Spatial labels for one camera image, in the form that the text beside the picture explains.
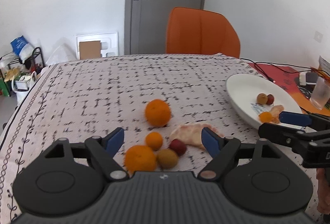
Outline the person's right hand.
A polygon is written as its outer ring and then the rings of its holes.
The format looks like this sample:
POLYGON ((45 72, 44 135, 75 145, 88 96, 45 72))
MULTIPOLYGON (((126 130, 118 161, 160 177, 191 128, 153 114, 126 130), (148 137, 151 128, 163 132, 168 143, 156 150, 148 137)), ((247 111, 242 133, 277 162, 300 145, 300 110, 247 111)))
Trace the person's right hand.
POLYGON ((317 210, 322 214, 329 214, 329 184, 325 176, 325 169, 318 168, 316 179, 318 181, 318 206, 317 210))

